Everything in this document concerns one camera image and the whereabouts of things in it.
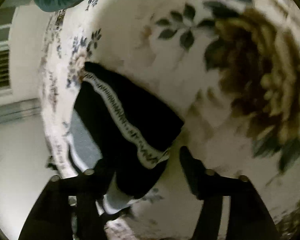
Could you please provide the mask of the black patterned knit sweater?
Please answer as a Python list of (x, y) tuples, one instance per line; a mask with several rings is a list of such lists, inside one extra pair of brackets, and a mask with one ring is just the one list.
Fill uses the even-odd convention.
[(75, 116), (110, 168), (102, 205), (114, 214), (141, 199), (163, 174), (184, 121), (127, 77), (86, 62)]

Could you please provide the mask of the striped grey curtain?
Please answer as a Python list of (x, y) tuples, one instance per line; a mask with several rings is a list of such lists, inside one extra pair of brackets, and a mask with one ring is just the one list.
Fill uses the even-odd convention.
[(0, 124), (40, 114), (38, 99), (30, 99), (0, 106)]

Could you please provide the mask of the cream floral fleece blanket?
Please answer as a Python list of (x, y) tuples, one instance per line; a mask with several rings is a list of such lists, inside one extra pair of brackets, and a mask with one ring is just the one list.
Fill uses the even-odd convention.
[(114, 214), (104, 195), (96, 201), (107, 239), (192, 239), (203, 202), (183, 173), (183, 146), (220, 176), (248, 177), (279, 239), (300, 239), (299, 0), (83, 0), (50, 14), (40, 103), (61, 178), (104, 159), (74, 113), (86, 62), (184, 121), (144, 197)]

